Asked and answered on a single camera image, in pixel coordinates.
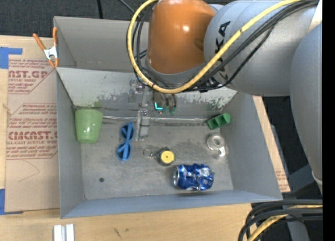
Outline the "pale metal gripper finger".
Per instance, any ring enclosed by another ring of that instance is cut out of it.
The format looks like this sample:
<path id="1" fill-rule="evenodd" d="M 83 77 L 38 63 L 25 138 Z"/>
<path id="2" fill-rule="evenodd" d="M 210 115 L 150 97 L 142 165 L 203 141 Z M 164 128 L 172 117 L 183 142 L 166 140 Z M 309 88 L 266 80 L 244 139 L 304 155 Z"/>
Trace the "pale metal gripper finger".
<path id="1" fill-rule="evenodd" d="M 140 138 L 148 136 L 150 127 L 150 116 L 147 110 L 140 111 Z"/>
<path id="2" fill-rule="evenodd" d="M 135 128 L 135 141 L 138 141 L 140 138 L 140 127 L 141 127 L 141 111 L 137 112 L 137 118 L 136 118 L 136 125 L 134 126 Z"/>

